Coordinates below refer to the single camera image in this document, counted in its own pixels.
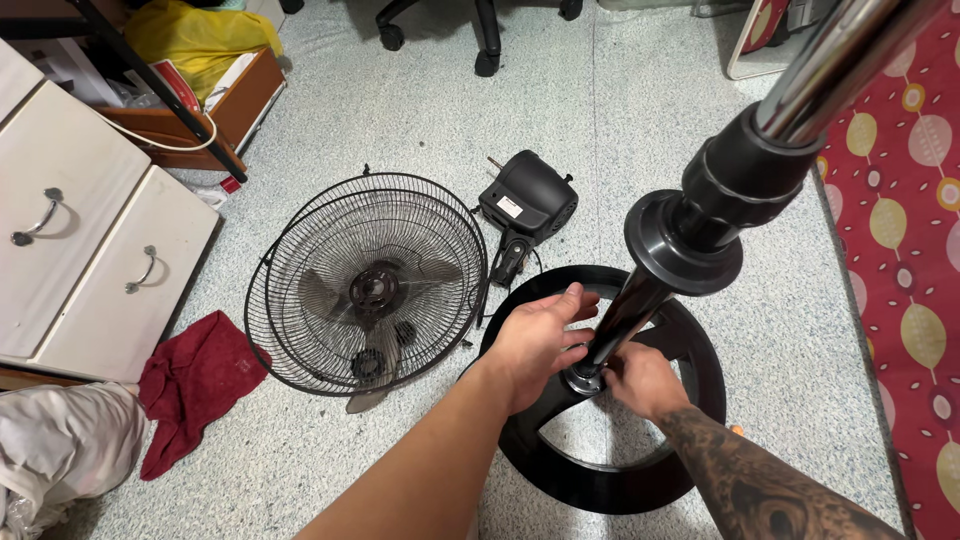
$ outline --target person's left hand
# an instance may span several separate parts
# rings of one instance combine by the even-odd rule
[[[532,405],[551,375],[587,355],[587,347],[564,348],[593,339],[593,329],[565,331],[570,323],[597,314],[600,296],[572,283],[557,294],[517,306],[496,341],[477,362],[510,384],[510,414]]]

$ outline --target yellow plastic bag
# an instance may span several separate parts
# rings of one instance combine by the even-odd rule
[[[283,54],[273,23],[250,12],[208,12],[180,0],[153,0],[124,29],[146,63],[170,59],[201,105],[236,58],[266,46]]]

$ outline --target hand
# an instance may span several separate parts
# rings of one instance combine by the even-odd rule
[[[664,414],[693,407],[684,385],[657,349],[633,341],[620,346],[603,370],[613,396],[637,416],[656,425]]]
[[[564,348],[593,339],[593,329],[565,331],[570,323],[597,314],[600,296],[572,283],[562,295],[517,306],[477,367],[492,369],[509,384],[510,414],[533,405],[551,375],[587,355],[586,347]]]

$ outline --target drawer handle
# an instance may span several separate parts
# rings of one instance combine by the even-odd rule
[[[156,262],[156,248],[154,246],[147,246],[143,248],[143,253],[150,256],[150,266],[147,267],[147,271],[143,273],[143,276],[135,282],[129,282],[124,285],[124,290],[127,291],[127,294],[133,294],[134,292],[140,290],[140,284],[147,281],[147,277],[150,276],[151,270],[154,269],[154,263]]]
[[[10,242],[13,242],[14,246],[29,246],[33,244],[34,234],[39,233],[46,227],[47,223],[50,222],[50,218],[54,216],[54,212],[57,211],[57,206],[60,205],[60,201],[63,200],[63,192],[55,187],[47,187],[43,190],[43,195],[50,200],[50,206],[47,208],[47,211],[43,212],[43,217],[36,222],[36,225],[26,231],[17,231],[10,235]]]

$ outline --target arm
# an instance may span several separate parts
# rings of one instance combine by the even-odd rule
[[[596,315],[598,300],[574,283],[563,296],[517,307],[490,350],[297,538],[465,538],[507,416],[584,357],[584,347],[562,348],[591,340],[593,330],[564,327]]]
[[[666,435],[724,538],[903,538],[691,405],[660,351],[627,343],[618,359],[613,395]]]

